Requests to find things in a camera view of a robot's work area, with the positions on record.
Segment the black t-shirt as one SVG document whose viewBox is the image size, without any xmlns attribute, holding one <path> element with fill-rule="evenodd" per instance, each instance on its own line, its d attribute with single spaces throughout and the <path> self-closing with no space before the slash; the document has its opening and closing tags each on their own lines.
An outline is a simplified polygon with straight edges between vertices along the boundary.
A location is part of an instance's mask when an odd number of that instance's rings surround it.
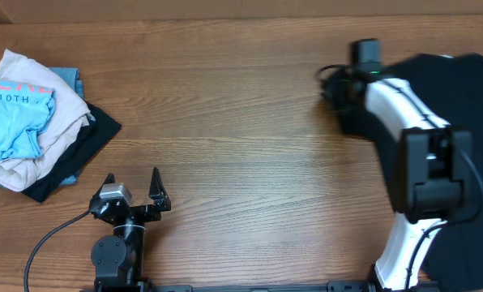
<svg viewBox="0 0 483 292">
<path fill-rule="evenodd" d="M 323 83 L 345 134 L 371 140 L 395 222 L 378 290 L 483 289 L 483 56 L 419 54 L 342 67 Z"/>
</svg>

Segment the beige folded garment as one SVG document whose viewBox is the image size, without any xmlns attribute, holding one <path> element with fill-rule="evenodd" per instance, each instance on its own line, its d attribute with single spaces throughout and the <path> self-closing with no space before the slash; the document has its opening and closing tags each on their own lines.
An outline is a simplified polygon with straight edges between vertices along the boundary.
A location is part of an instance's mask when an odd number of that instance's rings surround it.
<svg viewBox="0 0 483 292">
<path fill-rule="evenodd" d="M 76 141 L 80 129 L 89 125 L 90 109 L 84 99 L 49 67 L 8 49 L 0 61 L 0 79 L 44 85 L 54 90 L 54 114 L 38 135 L 41 155 L 0 161 L 0 185 L 12 191 L 23 191 L 45 177 Z"/>
</svg>

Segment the light blue printed t-shirt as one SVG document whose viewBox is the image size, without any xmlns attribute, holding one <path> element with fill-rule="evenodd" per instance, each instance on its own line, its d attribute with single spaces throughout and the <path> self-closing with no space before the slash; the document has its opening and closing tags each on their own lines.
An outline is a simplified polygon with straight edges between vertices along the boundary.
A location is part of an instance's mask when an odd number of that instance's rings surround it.
<svg viewBox="0 0 483 292">
<path fill-rule="evenodd" d="M 0 161 L 39 157 L 54 111 L 53 89 L 0 79 Z"/>
</svg>

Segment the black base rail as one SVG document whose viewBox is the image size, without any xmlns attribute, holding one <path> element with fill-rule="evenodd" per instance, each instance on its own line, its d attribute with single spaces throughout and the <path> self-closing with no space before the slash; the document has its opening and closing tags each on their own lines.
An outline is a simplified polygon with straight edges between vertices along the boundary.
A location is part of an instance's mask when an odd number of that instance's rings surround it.
<svg viewBox="0 0 483 292">
<path fill-rule="evenodd" d="M 128 288 L 91 288 L 81 292 L 91 291 L 151 291 L 151 292 L 379 292 L 382 289 L 372 281 L 329 281 L 326 284 L 293 284 L 276 286 L 148 286 Z"/>
</svg>

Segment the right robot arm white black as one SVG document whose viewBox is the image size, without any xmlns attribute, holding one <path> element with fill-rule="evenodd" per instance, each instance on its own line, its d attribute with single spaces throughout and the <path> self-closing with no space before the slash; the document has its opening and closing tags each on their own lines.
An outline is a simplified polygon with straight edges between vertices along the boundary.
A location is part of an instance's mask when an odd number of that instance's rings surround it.
<svg viewBox="0 0 483 292">
<path fill-rule="evenodd" d="M 383 253 L 364 281 L 329 281 L 329 291 L 436 291 L 435 282 L 418 274 L 438 233 L 475 221 L 482 206 L 466 218 L 456 213 L 469 204 L 473 183 L 483 180 L 470 157 L 472 135 L 434 113 L 405 79 L 379 64 L 351 67 L 335 64 L 327 78 L 315 74 L 340 113 L 351 109 L 372 114 L 396 145 L 393 179 L 388 192 L 395 221 Z"/>
</svg>

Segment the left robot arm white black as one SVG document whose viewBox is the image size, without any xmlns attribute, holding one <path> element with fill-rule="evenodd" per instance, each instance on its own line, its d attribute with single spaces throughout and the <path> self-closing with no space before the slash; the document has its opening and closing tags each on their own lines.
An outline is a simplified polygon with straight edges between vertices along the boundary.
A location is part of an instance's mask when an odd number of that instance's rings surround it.
<svg viewBox="0 0 483 292">
<path fill-rule="evenodd" d="M 150 204 L 134 206 L 125 184 L 109 174 L 91 198 L 89 211 L 94 218 L 113 227 L 113 233 L 97 240 L 91 251 L 95 267 L 95 291 L 154 291 L 152 280 L 143 275 L 145 225 L 159 221 L 171 209 L 171 200 L 160 171 L 152 171 L 148 197 Z"/>
</svg>

